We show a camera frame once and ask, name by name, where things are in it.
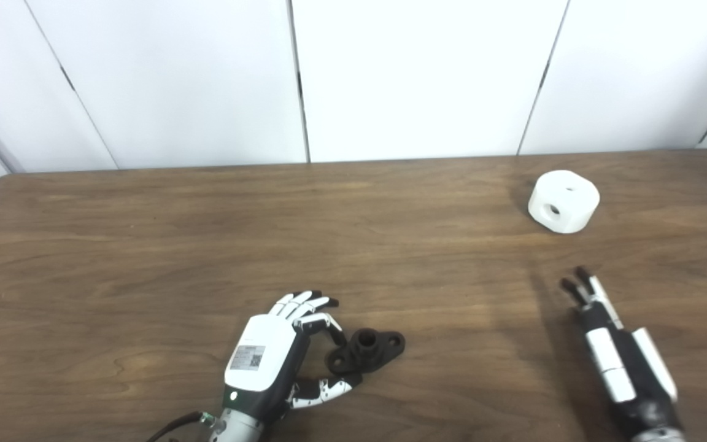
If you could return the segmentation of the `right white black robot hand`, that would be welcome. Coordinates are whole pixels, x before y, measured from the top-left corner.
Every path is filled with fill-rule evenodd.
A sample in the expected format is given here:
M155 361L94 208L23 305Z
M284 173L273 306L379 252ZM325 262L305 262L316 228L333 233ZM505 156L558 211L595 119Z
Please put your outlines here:
M685 441L678 389L646 328L629 330L600 280L583 266L561 279L574 300L587 352L607 394L614 426L628 441Z

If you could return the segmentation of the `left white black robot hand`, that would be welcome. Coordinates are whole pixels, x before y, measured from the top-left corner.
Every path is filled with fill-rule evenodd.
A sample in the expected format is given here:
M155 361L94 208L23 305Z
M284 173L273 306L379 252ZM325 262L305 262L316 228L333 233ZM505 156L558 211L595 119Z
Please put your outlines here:
M357 388L361 374L325 379L298 374L314 334L326 331L336 345L346 344L342 327L322 311L337 305L336 299L309 290L288 293L266 313L250 317L225 368L224 412L265 426L290 409L322 405Z

